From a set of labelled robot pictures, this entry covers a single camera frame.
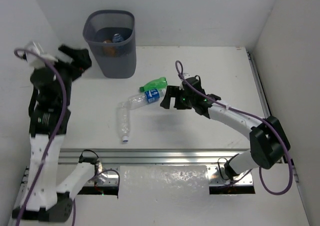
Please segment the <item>clear bottle dark blue label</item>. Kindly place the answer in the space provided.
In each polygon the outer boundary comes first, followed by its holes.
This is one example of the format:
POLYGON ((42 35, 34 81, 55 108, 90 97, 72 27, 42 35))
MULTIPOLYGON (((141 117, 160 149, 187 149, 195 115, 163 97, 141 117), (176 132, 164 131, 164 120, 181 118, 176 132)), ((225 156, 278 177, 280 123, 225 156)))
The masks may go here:
POLYGON ((166 89, 151 89, 128 99, 128 108, 134 110, 157 102, 166 93, 166 89))

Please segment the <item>orange juice bottle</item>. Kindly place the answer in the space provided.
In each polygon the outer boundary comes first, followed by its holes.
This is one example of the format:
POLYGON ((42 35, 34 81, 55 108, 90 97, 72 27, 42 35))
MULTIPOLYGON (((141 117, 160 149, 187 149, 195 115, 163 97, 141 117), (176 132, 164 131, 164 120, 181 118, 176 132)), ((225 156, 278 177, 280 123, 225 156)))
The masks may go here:
POLYGON ((104 53, 109 57, 115 57, 117 54, 115 47, 109 46, 109 44, 112 44, 113 42, 111 40, 105 40, 103 43, 107 44, 107 46, 103 46, 104 53))

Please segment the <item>small bottle light blue label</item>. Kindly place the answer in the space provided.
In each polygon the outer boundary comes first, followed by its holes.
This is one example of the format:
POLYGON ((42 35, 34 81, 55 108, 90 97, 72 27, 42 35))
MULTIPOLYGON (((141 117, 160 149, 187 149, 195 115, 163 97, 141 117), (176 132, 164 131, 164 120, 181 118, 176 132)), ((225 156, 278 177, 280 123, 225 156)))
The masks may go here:
POLYGON ((112 37, 112 42, 113 43, 121 43, 124 41, 124 38, 121 34, 117 33, 117 34, 114 34, 113 37, 112 37))

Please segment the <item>clear crushed bottle white cap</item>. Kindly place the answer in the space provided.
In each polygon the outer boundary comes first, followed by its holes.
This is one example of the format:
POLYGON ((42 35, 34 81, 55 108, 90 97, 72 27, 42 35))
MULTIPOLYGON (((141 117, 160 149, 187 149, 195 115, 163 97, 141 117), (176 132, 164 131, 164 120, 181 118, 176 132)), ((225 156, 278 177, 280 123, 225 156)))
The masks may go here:
POLYGON ((116 108, 116 125, 122 144, 128 143, 130 136, 130 109, 129 103, 120 102, 116 108))

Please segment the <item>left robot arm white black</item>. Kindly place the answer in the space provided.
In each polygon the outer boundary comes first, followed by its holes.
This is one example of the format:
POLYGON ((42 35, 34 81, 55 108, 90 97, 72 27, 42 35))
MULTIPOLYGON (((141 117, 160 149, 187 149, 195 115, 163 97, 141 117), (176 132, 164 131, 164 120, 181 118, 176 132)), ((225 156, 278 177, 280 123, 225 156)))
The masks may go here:
POLYGON ((16 57, 33 67, 28 107, 30 165, 21 201, 12 210, 16 225, 22 220, 67 221, 75 211, 75 197, 98 173, 98 159, 81 156, 72 173, 57 183, 60 150, 71 116, 72 84, 92 66, 87 49, 60 45, 58 50, 71 61, 45 53, 35 42, 14 50, 16 57))

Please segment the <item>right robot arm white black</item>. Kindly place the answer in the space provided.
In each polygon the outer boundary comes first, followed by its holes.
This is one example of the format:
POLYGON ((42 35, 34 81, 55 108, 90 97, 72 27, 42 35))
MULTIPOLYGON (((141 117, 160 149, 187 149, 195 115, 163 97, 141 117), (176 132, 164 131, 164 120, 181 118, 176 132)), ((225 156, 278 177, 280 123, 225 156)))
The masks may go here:
POLYGON ((222 176, 227 180, 250 169, 270 169, 284 156, 283 149, 291 148, 276 117, 270 116, 263 123, 221 106, 223 102, 219 96, 205 93, 199 76, 187 78, 180 86, 167 86, 160 106, 169 109, 172 98, 177 110, 194 109, 200 116, 219 121, 249 140, 249 150, 233 156, 224 164, 222 176))

